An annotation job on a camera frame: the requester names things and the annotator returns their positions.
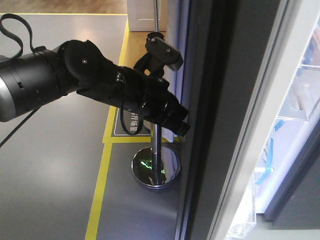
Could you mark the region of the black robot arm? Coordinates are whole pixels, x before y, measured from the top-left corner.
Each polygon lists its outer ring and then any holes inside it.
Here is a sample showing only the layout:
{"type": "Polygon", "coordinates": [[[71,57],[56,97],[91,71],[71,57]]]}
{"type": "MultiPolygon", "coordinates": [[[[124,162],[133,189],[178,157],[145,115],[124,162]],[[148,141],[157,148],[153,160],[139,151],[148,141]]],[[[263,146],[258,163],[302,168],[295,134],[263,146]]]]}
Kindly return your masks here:
{"type": "Polygon", "coordinates": [[[178,70],[178,50],[159,37],[146,42],[146,54],[133,68],[106,59],[91,41],[70,40],[0,64],[0,120],[8,122],[69,93],[136,113],[184,136],[188,110],[169,92],[163,68],[178,70]]]}

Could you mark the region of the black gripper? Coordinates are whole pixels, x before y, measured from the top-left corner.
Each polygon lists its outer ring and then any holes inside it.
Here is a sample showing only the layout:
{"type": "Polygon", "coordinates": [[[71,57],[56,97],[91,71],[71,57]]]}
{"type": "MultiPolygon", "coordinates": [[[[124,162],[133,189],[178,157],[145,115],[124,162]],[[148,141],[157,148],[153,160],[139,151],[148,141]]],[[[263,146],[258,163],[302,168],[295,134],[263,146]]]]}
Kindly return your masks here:
{"type": "Polygon", "coordinates": [[[184,137],[190,129],[190,125],[184,122],[189,111],[168,90],[170,84],[166,79],[162,78],[164,75],[163,64],[157,70],[151,71],[150,75],[145,74],[145,70],[151,70],[151,65],[155,62],[155,57],[150,53],[146,53],[133,67],[136,72],[142,75],[143,117],[148,122],[157,124],[180,137],[184,137]]]}

